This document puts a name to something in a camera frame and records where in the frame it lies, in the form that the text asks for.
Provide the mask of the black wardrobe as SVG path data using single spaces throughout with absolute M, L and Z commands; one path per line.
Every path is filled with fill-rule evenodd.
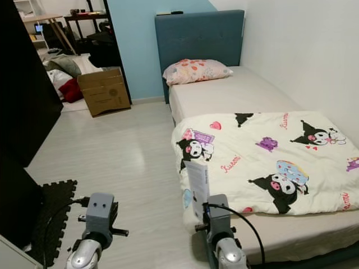
M 43 207 L 26 171 L 59 117 L 59 103 L 13 0 L 0 0 L 2 236 L 23 249 Z

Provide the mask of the white plastic bag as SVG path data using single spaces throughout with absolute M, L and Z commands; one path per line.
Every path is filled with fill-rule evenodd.
M 73 77 L 59 69 L 53 69 L 47 71 L 47 76 L 49 77 L 50 82 L 53 85 L 53 88 L 56 90 L 57 96 L 59 97 L 60 100 L 63 100 L 64 95 L 59 91 L 59 88 L 61 88 L 71 79 L 73 79 Z

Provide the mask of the brown cardboard box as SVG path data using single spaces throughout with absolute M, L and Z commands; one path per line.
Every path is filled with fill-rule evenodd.
M 77 82 L 93 118 L 131 108 L 131 100 L 120 69 L 80 75 Z

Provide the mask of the light wooden table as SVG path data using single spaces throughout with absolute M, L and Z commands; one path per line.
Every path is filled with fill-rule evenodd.
M 52 31 L 59 36 L 61 39 L 61 44 L 65 49 L 69 49 L 69 51 L 72 52 L 72 54 L 77 54 L 77 51 L 75 51 L 74 46 L 70 44 L 69 38 L 67 38 L 67 34 L 65 34 L 65 31 L 61 28 L 61 26 L 57 25 L 57 20 L 59 18 L 63 18 L 62 15 L 54 15 L 53 13 L 49 13 L 48 15 L 39 15 L 39 16 L 26 16 L 21 18 L 21 21 L 24 24 L 30 24 L 30 23 L 39 23 L 39 21 L 47 21 L 49 25 L 52 28 Z

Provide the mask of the light grey panel corner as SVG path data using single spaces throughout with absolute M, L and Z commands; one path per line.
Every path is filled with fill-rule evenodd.
M 15 246 L 0 237 L 0 269 L 34 269 L 34 264 L 16 251 Z

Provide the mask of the white book blue lettering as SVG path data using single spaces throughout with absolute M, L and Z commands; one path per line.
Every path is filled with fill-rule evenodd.
M 192 161 L 183 161 L 183 164 L 185 164 L 189 179 L 194 215 L 202 220 L 205 213 L 204 204 L 208 203 L 208 197 L 210 197 L 208 167 Z

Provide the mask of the pink pillow orange spots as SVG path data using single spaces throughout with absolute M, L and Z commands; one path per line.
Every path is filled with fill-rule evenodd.
M 230 77 L 233 70 L 213 59 L 183 59 L 170 64 L 163 71 L 168 86 Z

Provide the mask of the olive grey cloth heap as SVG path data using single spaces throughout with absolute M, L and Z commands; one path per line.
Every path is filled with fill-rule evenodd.
M 77 76 L 82 75 L 82 70 L 80 69 L 79 64 L 77 64 L 79 59 L 81 59 L 81 56 L 59 54 L 49 57 L 43 62 L 43 65 L 46 71 L 61 70 L 71 77 L 76 78 Z

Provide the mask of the cream cartoon print quilt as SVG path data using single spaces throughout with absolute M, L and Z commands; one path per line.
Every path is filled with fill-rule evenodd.
M 208 167 L 209 195 L 236 212 L 305 215 L 359 208 L 359 147 L 316 111 L 219 113 L 177 123 L 170 146 L 183 222 L 200 225 L 183 161 Z

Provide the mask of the black door frame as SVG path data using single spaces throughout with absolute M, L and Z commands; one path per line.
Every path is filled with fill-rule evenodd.
M 121 71 L 121 74 L 123 76 L 123 83 L 124 83 L 125 88 L 126 88 L 129 103 L 133 104 L 132 95 L 131 95 L 130 87 L 129 87 L 128 80 L 127 80 L 127 74 L 126 74 L 126 71 L 124 69 L 124 64 L 123 64 L 122 57 L 121 57 L 121 51 L 120 51 L 120 47 L 119 47 L 119 42 L 117 41 L 117 29 L 116 29 L 116 27 L 114 25 L 114 22 L 113 22 L 113 16 L 111 15 L 108 0 L 103 0 L 103 5 L 105 7 L 105 13 L 106 13 L 109 25 L 110 25 L 111 36 L 113 38 L 113 41 L 114 41 L 114 44 L 115 44 L 115 47 L 116 47 L 116 54 L 117 54 L 117 57 L 118 57 L 118 67 L 119 67 L 119 69 Z

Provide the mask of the dark brown table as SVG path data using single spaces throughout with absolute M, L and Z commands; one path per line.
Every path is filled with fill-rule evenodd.
M 64 21 L 72 31 L 74 39 L 84 39 L 106 29 L 110 19 L 104 12 L 84 12 L 66 15 Z

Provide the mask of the black foam floor mat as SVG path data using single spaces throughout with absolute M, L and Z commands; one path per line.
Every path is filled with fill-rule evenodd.
M 41 186 L 43 200 L 26 254 L 47 268 L 54 266 L 59 256 L 76 185 L 77 181 L 67 180 Z

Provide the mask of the red cloth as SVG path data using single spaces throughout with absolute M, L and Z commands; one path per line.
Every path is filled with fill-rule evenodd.
M 83 99 L 82 90 L 76 78 L 67 80 L 58 91 L 61 93 L 61 101 L 65 103 L 74 103 Z

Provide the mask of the beige sheeted mattress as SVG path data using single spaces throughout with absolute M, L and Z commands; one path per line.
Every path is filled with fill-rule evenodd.
M 291 111 L 316 111 L 329 118 L 339 130 L 359 147 L 359 96 L 354 97 L 352 103 L 348 102 L 349 94 L 334 89 L 318 88 L 314 92 L 316 106 L 309 105 L 310 93 L 300 90 L 295 96 L 290 96 L 284 91 L 285 97 L 295 103 L 295 108 L 262 108 L 262 103 L 268 102 L 268 97 L 253 92 L 253 86 L 247 81 L 235 83 L 239 77 L 238 70 L 231 67 L 233 74 L 230 77 L 204 82 L 194 82 L 184 85 L 172 85 L 169 89 L 169 107 L 174 121 L 174 127 L 185 118 L 204 114 L 219 113 L 279 113 Z M 169 142 L 171 154 L 176 159 Z M 184 202 L 182 197 L 181 221 L 183 222 Z M 310 217 L 320 214 L 340 214 L 359 212 L 345 210 L 305 215 L 279 215 L 261 214 L 249 212 L 236 212 L 231 208 L 231 228 L 234 229 L 234 238 L 240 242 L 241 248 L 248 256 L 248 260 L 254 264 L 266 256 L 264 243 L 266 240 L 277 240 L 280 243 L 298 243 L 309 236 L 318 234 L 316 228 L 308 228 L 303 223 Z

